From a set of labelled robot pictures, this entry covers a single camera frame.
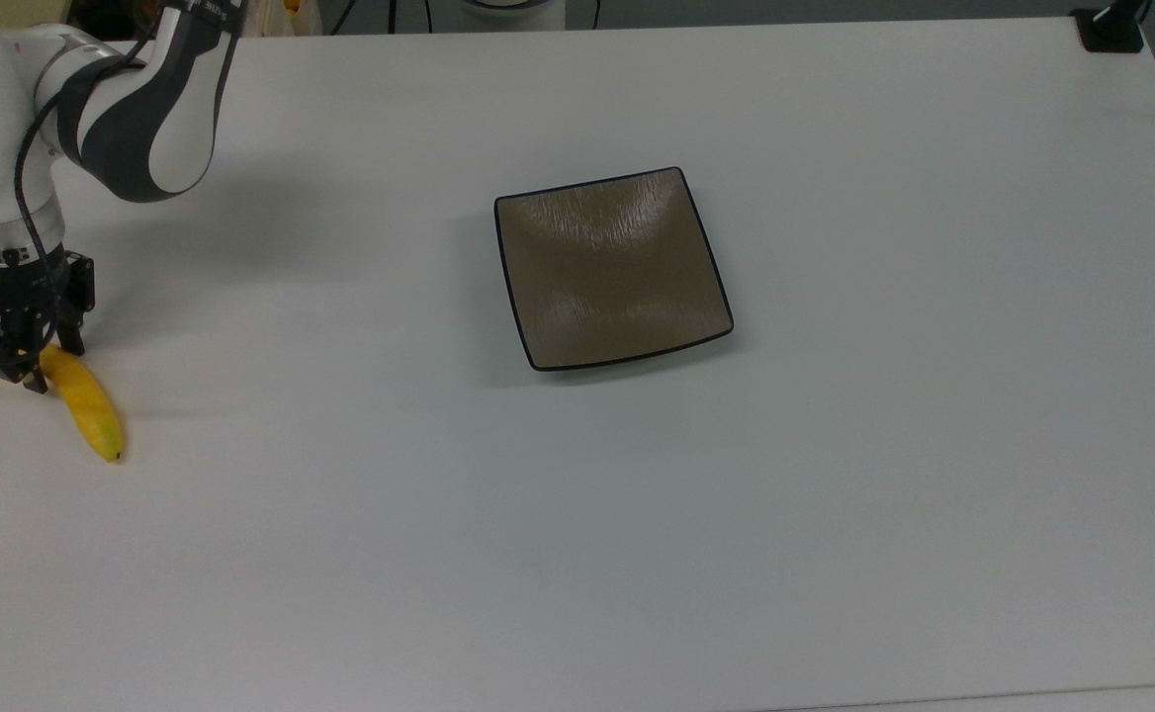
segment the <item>table surface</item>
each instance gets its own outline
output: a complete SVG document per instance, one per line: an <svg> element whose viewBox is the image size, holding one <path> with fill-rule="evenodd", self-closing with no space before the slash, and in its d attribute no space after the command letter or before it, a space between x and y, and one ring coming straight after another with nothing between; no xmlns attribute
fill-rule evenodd
<svg viewBox="0 0 1155 712"><path fill-rule="evenodd" d="M678 165L730 338L520 350L492 200ZM94 459L0 384L0 709L1155 684L1155 64L1068 18L246 40L118 202Z"/></svg>

